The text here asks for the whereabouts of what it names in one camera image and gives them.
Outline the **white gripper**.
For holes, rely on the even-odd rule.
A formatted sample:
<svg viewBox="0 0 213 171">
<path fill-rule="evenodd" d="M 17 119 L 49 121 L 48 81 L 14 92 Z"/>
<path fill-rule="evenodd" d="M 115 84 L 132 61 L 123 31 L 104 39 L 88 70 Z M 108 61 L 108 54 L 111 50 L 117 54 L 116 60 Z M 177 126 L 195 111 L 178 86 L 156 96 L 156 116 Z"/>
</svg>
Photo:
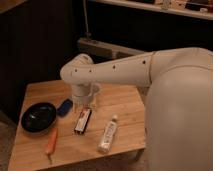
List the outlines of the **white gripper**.
<svg viewBox="0 0 213 171">
<path fill-rule="evenodd" d="M 88 106 L 91 101 L 91 84 L 72 85 L 71 88 L 74 112 L 80 107 Z"/>
</svg>

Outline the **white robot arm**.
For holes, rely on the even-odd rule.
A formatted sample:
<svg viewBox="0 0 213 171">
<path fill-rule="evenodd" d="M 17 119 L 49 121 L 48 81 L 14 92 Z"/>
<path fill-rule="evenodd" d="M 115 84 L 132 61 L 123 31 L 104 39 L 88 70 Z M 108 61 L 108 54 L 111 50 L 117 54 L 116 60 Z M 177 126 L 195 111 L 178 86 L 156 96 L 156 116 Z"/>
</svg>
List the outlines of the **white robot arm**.
<svg viewBox="0 0 213 171">
<path fill-rule="evenodd" d="M 95 64 L 80 54 L 61 79 L 75 103 L 87 104 L 97 83 L 146 87 L 149 171 L 213 171 L 213 52 L 179 48 Z"/>
</svg>

